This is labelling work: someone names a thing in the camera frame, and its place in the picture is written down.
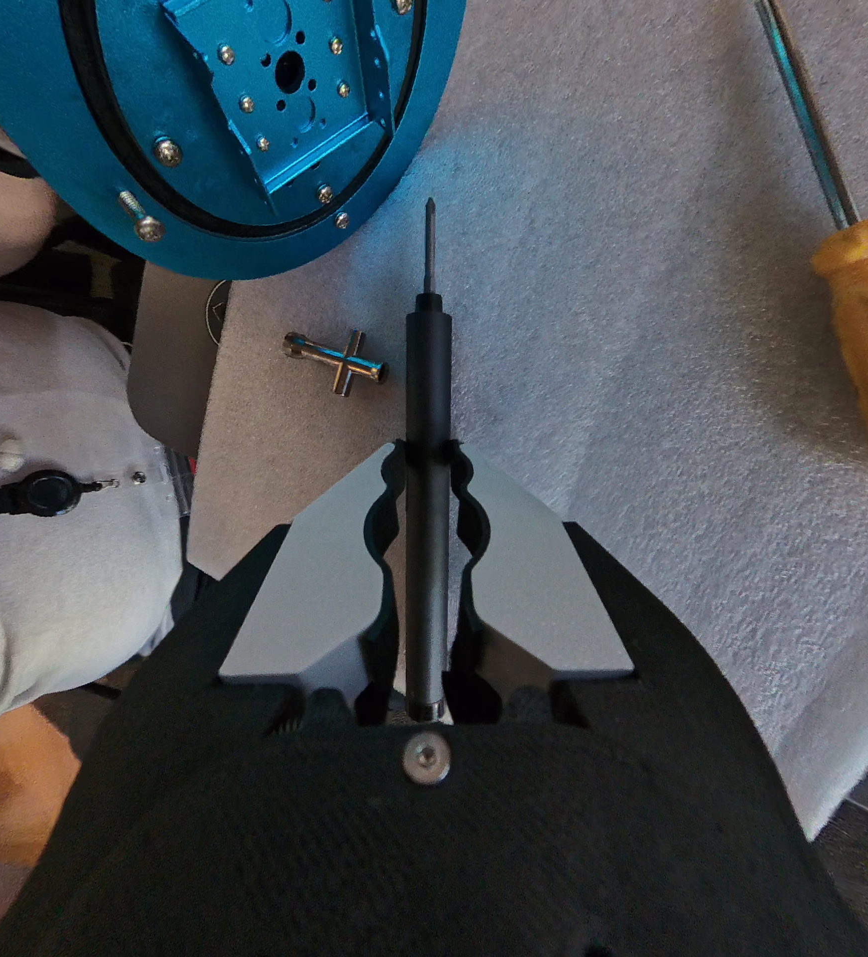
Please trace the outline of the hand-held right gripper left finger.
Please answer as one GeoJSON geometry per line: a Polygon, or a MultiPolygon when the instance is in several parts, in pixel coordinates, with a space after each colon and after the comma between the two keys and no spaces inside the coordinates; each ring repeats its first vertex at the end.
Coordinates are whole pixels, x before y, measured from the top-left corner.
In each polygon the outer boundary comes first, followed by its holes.
{"type": "Polygon", "coordinates": [[[380,447],[291,523],[222,664],[229,684],[338,691],[383,724],[399,656],[393,572],[404,442],[380,447]]]}

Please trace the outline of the metal cross wrench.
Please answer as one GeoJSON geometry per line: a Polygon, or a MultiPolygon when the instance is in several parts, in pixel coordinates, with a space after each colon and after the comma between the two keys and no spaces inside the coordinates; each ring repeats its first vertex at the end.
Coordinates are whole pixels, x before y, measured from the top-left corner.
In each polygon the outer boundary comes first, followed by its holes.
{"type": "Polygon", "coordinates": [[[341,350],[326,344],[311,341],[297,332],[288,332],[282,343],[283,352],[290,358],[311,360],[331,367],[333,373],[332,392],[348,397],[353,380],[362,378],[376,385],[386,382],[390,367],[387,363],[368,360],[361,355],[366,335],[362,330],[350,331],[345,348],[341,350]]]}

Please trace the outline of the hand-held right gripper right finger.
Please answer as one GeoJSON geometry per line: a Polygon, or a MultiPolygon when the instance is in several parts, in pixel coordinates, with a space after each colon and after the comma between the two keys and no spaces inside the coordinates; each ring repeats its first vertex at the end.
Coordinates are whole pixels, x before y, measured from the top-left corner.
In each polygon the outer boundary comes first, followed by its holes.
{"type": "Polygon", "coordinates": [[[626,678],[634,664],[557,513],[468,443],[451,490],[468,552],[444,673],[455,724],[494,724],[522,688],[626,678]]]}

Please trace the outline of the white foam sheet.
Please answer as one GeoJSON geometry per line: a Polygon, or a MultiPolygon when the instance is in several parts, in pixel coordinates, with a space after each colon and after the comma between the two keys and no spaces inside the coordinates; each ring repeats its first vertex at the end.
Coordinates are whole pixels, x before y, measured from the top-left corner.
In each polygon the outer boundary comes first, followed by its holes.
{"type": "MultiPolygon", "coordinates": [[[[437,204],[437,289],[453,316],[453,423],[496,411],[540,372],[631,389],[663,451],[704,400],[723,441],[763,427],[828,467],[868,475],[868,433],[810,259],[831,219],[750,2],[468,2],[428,137],[384,205],[303,268],[328,281],[328,316],[386,292],[404,335],[437,204]]],[[[282,277],[272,277],[261,281],[282,277]]],[[[356,312],[371,356],[377,310],[356,312]]]]}

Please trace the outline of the blue round metal turntable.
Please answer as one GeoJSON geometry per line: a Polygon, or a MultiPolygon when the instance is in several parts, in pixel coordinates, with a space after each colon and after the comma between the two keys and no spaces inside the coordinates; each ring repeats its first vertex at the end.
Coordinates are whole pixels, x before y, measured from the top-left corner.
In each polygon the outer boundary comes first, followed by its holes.
{"type": "Polygon", "coordinates": [[[100,233],[194,278],[305,265],[399,183],[463,1],[0,1],[0,127],[100,233]]]}

